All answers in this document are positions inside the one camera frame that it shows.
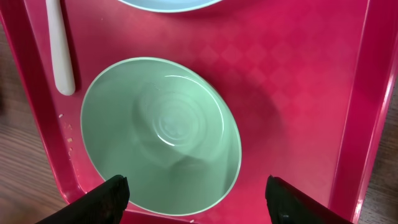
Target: pink tray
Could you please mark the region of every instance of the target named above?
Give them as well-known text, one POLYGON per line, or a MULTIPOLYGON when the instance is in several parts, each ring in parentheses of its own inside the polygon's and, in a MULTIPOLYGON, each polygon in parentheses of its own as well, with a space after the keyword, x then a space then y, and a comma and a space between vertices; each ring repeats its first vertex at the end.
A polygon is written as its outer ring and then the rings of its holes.
MULTIPOLYGON (((358 221, 396 77, 398 1, 224 0, 195 12, 157 14, 115 0, 66 0, 78 87, 69 97, 54 85, 45 1, 0 0, 0 11, 68 203, 103 181, 80 134, 89 84, 115 62, 151 56, 207 79, 233 112, 243 143, 231 193, 178 220, 270 223, 264 190, 272 174, 358 221)), ((130 204, 124 223, 133 220, 177 222, 130 204)))

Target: wooden table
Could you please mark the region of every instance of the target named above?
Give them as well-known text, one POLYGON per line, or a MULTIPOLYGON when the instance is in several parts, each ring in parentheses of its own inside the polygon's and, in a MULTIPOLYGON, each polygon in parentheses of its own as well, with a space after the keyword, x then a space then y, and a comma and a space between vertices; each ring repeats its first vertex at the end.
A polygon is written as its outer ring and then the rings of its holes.
MULTIPOLYGON (((398 223, 398 88, 360 223, 398 223)), ((0 27, 0 223, 35 223, 65 206, 0 27)))

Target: bowl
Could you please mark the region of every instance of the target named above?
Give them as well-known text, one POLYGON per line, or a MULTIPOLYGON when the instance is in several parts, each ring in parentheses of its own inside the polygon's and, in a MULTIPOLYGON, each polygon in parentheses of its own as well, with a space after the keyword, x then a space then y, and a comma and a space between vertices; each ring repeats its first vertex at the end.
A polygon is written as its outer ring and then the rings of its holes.
POLYGON ((186 12, 210 6, 221 0, 120 0, 130 6, 152 12, 186 12))
POLYGON ((238 177, 241 140, 226 103, 168 60, 132 58, 98 75, 83 100, 81 131, 102 178, 127 177, 130 202, 150 212, 203 212, 238 177))

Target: tray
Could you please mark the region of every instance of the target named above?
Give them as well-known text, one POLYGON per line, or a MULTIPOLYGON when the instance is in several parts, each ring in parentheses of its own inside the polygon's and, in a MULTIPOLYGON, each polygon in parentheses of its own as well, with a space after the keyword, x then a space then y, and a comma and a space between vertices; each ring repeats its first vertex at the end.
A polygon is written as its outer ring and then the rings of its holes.
POLYGON ((270 223, 270 174, 358 221, 396 78, 398 1, 224 0, 158 14, 115 0, 66 0, 73 96, 54 85, 45 1, 0 0, 0 11, 68 203, 103 181, 81 139, 88 85, 115 62, 148 56, 181 63, 219 91, 236 118, 243 162, 214 208, 165 218, 130 204, 123 223, 270 223))

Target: bowl rim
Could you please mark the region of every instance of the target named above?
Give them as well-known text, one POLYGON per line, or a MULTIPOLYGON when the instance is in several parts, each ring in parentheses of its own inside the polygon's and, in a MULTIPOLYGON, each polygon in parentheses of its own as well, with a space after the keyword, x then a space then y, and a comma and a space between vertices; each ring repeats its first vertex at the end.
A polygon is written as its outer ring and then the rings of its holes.
POLYGON ((185 67, 185 66, 183 66, 183 65, 181 65, 181 64, 179 64, 179 63, 176 63, 176 62, 173 62, 173 61, 170 61, 170 60, 167 60, 167 59, 156 58, 156 57, 135 57, 135 58, 125 59, 125 60, 122 60, 122 61, 120 61, 120 62, 116 62, 116 63, 114 63, 113 65, 109 66, 108 68, 105 68, 105 70, 103 70, 97 77, 95 77, 95 79, 91 82, 91 84, 89 85, 89 87, 88 87, 87 90, 86 90, 85 97, 83 98, 83 102, 81 103, 81 110, 80 110, 80 131, 81 131, 81 138, 82 138, 82 140, 83 140, 83 145, 84 145, 84 147, 85 147, 85 151, 86 151, 86 153, 87 153, 87 156, 88 156, 88 158, 90 159, 90 161, 91 161, 93 167, 95 168, 95 170, 97 171, 97 173, 99 174, 99 176, 100 176, 104 181, 106 181, 106 179, 101 175, 101 173, 98 171, 97 167, 94 165, 94 162, 93 162, 93 160, 91 159, 91 156, 90 156, 90 154, 88 153, 88 150, 87 150, 87 148, 86 148, 86 142, 85 142, 84 134, 83 134, 83 109, 84 109, 84 106, 85 106, 85 103, 86 103, 86 97, 87 97, 88 93, 90 92, 91 88, 93 87, 93 85, 95 85, 96 81, 97 81, 102 75, 104 75, 106 72, 108 72, 109 70, 111 70, 111 69, 114 68, 114 67, 117 67, 118 65, 121 65, 121 64, 124 64, 124 63, 128 63, 128 62, 138 61, 138 60, 149 60, 149 61, 163 62, 163 63, 168 63, 168 64, 171 64, 171 65, 174 65, 174 66, 176 66, 176 67, 182 68, 183 70, 187 71, 188 73, 191 73, 192 75, 194 75, 195 77, 197 77, 199 80, 201 80, 205 85, 207 85, 207 87, 210 88, 210 90, 213 92, 213 94, 221 101, 221 103, 223 104, 223 106, 226 108, 227 112, 229 112, 230 115, 231 115, 231 118, 232 118, 232 126, 233 126, 233 129, 234 129, 234 131, 235 131, 236 138, 237 138, 237 141, 238 141, 238 159, 239 159, 239 161, 238 161, 238 166, 237 166, 237 170, 236 170, 236 174, 235 174, 234 180, 232 181, 231 186, 229 186, 229 189, 225 192, 225 194, 224 194, 222 197, 220 197, 215 203, 213 203, 213 204, 211 204, 210 206, 208 206, 208 207, 206 207, 206 208, 204 208, 204 209, 202 209, 202 210, 199 210, 199 211, 197 211, 197 212, 184 213, 184 214, 167 214, 167 213, 156 212, 156 211, 153 211, 153 210, 148 209, 148 208, 144 208, 144 207, 142 207, 142 206, 140 206, 140 205, 137 205, 136 203, 132 202, 131 200, 129 200, 129 203, 132 203, 133 205, 135 205, 135 206, 137 206, 137 207, 139 207, 139 208, 141 208, 141 209, 143 209, 143 210, 145 210, 145 211, 148 211, 148 212, 151 212, 151 213, 154 213, 154 214, 158 214, 158 215, 166 215, 166 216, 171 216, 171 217, 184 217, 184 216, 188 216, 188 215, 195 215, 195 214, 199 214, 199 213, 205 212, 205 211, 207 211, 207 210, 213 208, 213 207, 216 206, 217 204, 219 204, 222 200, 224 200, 224 198, 232 191, 232 188, 235 186, 235 183, 236 183, 236 181, 237 181, 237 179, 238 179, 238 176, 239 176, 239 173, 240 173, 240 170, 241 170, 241 164, 242 164, 242 142, 241 142, 241 135, 240 135, 240 133, 239 133, 238 125, 236 124, 236 120, 235 120, 235 118, 234 118, 234 116, 233 116, 231 110, 229 109, 228 105, 225 103, 224 99, 220 96, 220 94, 218 94, 218 92, 213 88, 213 86, 210 85, 210 83, 208 83, 205 79, 203 79, 199 74, 197 74, 196 72, 190 70, 189 68, 187 68, 187 67, 185 67))
POLYGON ((164 13, 174 13, 174 12, 188 12, 188 11, 193 11, 197 9, 201 9, 207 6, 210 6, 212 4, 216 4, 222 0, 212 0, 207 3, 201 4, 199 6, 193 6, 193 7, 188 7, 188 8, 183 8, 183 9, 154 9, 154 8, 149 8, 149 7, 142 7, 138 6, 137 4, 133 4, 131 2, 127 2, 126 0, 119 0, 120 2, 123 2, 124 4, 127 4, 128 6, 136 7, 138 9, 150 11, 150 12, 164 12, 164 13))

